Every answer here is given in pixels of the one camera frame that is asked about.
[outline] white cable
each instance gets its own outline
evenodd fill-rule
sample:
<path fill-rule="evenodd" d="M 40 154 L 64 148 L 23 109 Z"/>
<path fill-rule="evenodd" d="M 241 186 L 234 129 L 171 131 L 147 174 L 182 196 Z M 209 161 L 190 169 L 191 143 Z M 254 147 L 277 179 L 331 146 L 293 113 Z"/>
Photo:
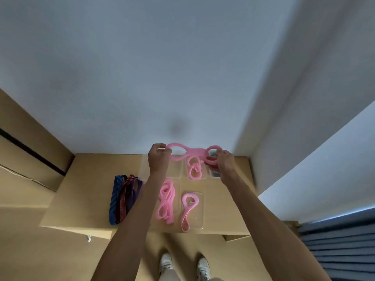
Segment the white cable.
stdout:
<path fill-rule="evenodd" d="M 7 170 L 7 171 L 9 171 L 11 174 L 14 174 L 14 175 L 16 175 L 16 176 L 20 176 L 20 177 L 22 177 L 22 178 L 25 178 L 25 179 L 31 180 L 31 181 L 33 181 L 33 182 L 36 182 L 37 184 L 40 184 L 41 186 L 44 186 L 44 187 L 46 187 L 46 188 L 49 189 L 49 187 L 45 186 L 45 185 L 42 184 L 40 181 L 37 181 L 37 180 L 32 179 L 32 178 L 28 178 L 27 176 L 24 176 L 24 175 L 22 175 L 22 174 L 16 173 L 15 171 L 13 171 L 13 170 L 11 170 L 11 169 L 8 169 L 6 166 L 3 166 L 2 164 L 0 164 L 0 168 L 2 168 L 2 169 L 4 169 L 4 170 Z"/>

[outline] pink resistance band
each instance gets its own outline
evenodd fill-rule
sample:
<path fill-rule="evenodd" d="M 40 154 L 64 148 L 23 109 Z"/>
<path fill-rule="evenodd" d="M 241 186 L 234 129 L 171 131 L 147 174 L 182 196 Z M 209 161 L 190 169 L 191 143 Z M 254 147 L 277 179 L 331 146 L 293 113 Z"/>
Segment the pink resistance band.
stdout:
<path fill-rule="evenodd" d="M 194 204 L 189 206 L 187 203 L 186 203 L 186 199 L 188 197 L 191 197 L 194 199 Z M 187 221 L 187 214 L 195 207 L 197 206 L 199 203 L 199 198 L 198 196 L 196 196 L 196 194 L 194 193 L 185 193 L 183 196 L 182 196 L 182 204 L 184 205 L 184 215 L 182 216 L 182 222 L 181 222 L 181 228 L 182 228 L 182 231 L 189 231 L 190 230 L 190 225 L 189 225 L 189 222 Z"/>
<path fill-rule="evenodd" d="M 190 160 L 196 158 L 196 163 L 192 163 L 190 164 Z M 203 163 L 199 157 L 194 157 L 194 156 L 190 156 L 187 160 L 186 160 L 186 163 L 188 164 L 188 168 L 189 168 L 189 177 L 190 179 L 193 179 L 193 180 L 197 180 L 197 179 L 201 179 L 202 178 L 202 165 L 201 163 Z M 192 175 L 192 171 L 195 170 L 198 174 L 198 176 L 193 176 Z"/>
<path fill-rule="evenodd" d="M 193 156 L 193 157 L 199 157 L 200 160 L 206 162 L 209 165 L 217 165 L 218 164 L 218 160 L 210 161 L 210 160 L 207 159 L 207 157 L 209 155 L 209 150 L 221 149 L 220 146 L 216 146 L 216 145 L 210 146 L 207 149 L 202 149 L 202 148 L 193 149 L 193 148 L 186 147 L 186 146 L 184 146 L 182 144 L 179 144 L 179 143 L 171 143 L 171 144 L 168 144 L 166 146 L 166 148 L 171 148 L 171 147 L 181 147 L 181 148 L 186 150 L 186 153 L 183 154 L 182 156 L 177 157 L 177 156 L 170 155 L 169 159 L 172 160 L 172 161 L 180 161 L 182 159 L 185 159 L 188 156 Z"/>
<path fill-rule="evenodd" d="M 162 188 L 160 189 L 160 205 L 155 213 L 155 217 L 158 220 L 163 218 L 166 221 L 167 225 L 173 223 L 173 199 L 175 195 L 176 190 L 173 187 L 173 182 L 171 179 L 167 178 L 164 181 Z"/>

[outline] white pants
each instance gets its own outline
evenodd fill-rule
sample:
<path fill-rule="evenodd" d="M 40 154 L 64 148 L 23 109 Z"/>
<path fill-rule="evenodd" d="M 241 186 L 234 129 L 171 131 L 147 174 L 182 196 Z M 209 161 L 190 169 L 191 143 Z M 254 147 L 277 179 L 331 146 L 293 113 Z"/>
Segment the white pants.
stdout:
<path fill-rule="evenodd" d="M 212 278 L 211 281 L 223 281 L 220 278 Z M 168 269 L 160 276 L 159 281 L 181 281 L 174 269 Z"/>

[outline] person's right arm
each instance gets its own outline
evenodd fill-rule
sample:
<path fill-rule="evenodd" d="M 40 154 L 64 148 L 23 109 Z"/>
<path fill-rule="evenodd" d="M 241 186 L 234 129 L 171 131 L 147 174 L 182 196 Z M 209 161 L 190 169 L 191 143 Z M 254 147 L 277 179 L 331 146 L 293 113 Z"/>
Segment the person's right arm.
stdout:
<path fill-rule="evenodd" d="M 221 180 L 232 195 L 273 281 L 331 281 L 303 242 L 258 199 L 234 168 L 234 157 L 217 150 Z"/>

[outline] sneaker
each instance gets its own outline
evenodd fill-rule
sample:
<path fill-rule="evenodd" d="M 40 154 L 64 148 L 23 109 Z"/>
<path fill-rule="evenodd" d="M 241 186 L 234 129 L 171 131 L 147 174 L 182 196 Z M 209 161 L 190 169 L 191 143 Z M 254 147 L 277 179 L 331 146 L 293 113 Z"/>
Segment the sneaker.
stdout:
<path fill-rule="evenodd" d="M 172 258 L 169 253 L 163 253 L 159 261 L 159 274 L 162 275 L 168 269 L 173 269 Z"/>
<path fill-rule="evenodd" d="M 196 266 L 198 281 L 207 281 L 211 279 L 211 271 L 207 259 L 202 256 Z"/>

